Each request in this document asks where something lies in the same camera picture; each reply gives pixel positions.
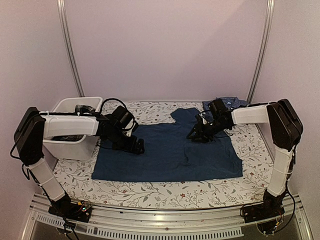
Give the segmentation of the teal blue garment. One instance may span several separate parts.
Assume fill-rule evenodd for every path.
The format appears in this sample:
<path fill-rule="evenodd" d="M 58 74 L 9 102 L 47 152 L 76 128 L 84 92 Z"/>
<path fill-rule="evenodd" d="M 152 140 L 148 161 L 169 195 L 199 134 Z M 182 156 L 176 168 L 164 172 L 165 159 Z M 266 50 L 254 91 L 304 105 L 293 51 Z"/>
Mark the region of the teal blue garment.
<path fill-rule="evenodd" d="M 91 178 L 116 182 L 198 182 L 241 178 L 243 163 L 224 132 L 210 142 L 192 142 L 187 134 L 196 124 L 196 108 L 171 112 L 173 123 L 140 125 L 135 135 L 145 152 L 112 150 L 109 141 L 99 149 Z"/>

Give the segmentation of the blue plaid button shirt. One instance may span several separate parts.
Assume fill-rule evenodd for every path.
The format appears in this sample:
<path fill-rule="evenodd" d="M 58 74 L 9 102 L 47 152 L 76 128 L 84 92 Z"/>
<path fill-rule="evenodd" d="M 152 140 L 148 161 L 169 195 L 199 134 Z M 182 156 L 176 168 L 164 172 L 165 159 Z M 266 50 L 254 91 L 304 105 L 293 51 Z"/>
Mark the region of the blue plaid button shirt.
<path fill-rule="evenodd" d="M 234 110 L 240 107 L 246 107 L 248 103 L 245 100 L 240 100 L 238 97 L 217 97 L 215 100 L 218 100 L 218 102 L 223 103 L 223 105 L 228 110 Z M 204 111 L 209 111 L 209 104 L 213 102 L 213 100 L 209 101 L 203 101 L 202 107 Z"/>

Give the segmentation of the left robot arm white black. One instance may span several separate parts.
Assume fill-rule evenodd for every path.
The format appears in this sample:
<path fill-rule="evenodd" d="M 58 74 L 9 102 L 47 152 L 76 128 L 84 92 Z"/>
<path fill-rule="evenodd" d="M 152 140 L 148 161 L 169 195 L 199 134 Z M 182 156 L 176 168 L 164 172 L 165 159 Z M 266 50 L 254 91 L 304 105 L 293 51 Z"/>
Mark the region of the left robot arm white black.
<path fill-rule="evenodd" d="M 33 178 L 51 205 L 63 217 L 70 217 L 74 205 L 45 160 L 43 141 L 59 136 L 93 136 L 110 141 L 112 150 L 140 155 L 145 152 L 144 141 L 130 134 L 137 128 L 135 117 L 123 106 L 106 115 L 101 111 L 41 112 L 29 107 L 14 133 L 12 149 L 18 155 L 12 158 L 22 162 L 26 178 Z"/>

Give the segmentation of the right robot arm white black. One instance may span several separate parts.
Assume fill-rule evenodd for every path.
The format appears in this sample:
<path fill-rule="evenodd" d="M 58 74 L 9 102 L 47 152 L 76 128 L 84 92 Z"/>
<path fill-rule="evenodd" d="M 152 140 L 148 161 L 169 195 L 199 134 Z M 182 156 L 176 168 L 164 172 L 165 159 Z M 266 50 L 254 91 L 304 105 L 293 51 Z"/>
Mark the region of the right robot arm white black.
<path fill-rule="evenodd" d="M 288 180 L 296 163 L 296 148 L 301 140 L 303 124 L 286 98 L 268 103 L 256 103 L 236 109 L 227 109 L 222 99 L 208 105 L 213 120 L 208 122 L 200 113 L 186 138 L 193 142 L 207 143 L 214 135 L 242 124 L 267 124 L 270 127 L 275 149 L 271 179 L 258 207 L 262 218 L 269 218 L 282 205 L 288 193 Z"/>

